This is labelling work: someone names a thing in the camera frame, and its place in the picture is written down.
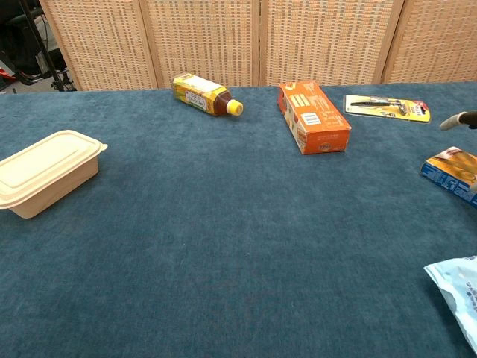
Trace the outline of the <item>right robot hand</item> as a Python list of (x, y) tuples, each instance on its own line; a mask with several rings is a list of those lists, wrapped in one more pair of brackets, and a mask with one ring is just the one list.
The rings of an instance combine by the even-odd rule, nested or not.
[(440, 124), (440, 129), (447, 131), (460, 125), (466, 125), (469, 129), (475, 130), (477, 128), (477, 112), (464, 111), (452, 115)]

